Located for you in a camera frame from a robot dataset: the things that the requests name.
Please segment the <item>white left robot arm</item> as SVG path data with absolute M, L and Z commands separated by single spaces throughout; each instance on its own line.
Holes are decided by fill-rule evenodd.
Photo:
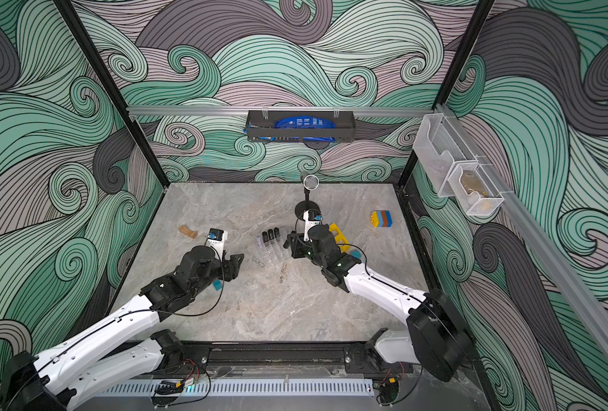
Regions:
M 145 373 L 198 369 L 175 332 L 155 332 L 134 347 L 118 347 L 178 314 L 215 282 L 235 280 L 244 256 L 227 256 L 223 243 L 196 246 L 172 272 L 155 278 L 117 311 L 65 342 L 8 361 L 0 389 L 4 410 L 73 410 L 108 388 Z

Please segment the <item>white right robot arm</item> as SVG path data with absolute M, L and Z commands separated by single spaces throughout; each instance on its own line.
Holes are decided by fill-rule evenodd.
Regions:
M 333 287 L 372 301 L 406 329 L 384 331 L 373 350 L 387 364 L 422 366 L 440 381 L 450 381 L 473 347 L 469 327 L 455 304 L 440 289 L 412 289 L 367 265 L 367 259 L 341 250 L 327 224 L 307 233 L 291 232 L 283 245 L 294 259 L 308 259 Z

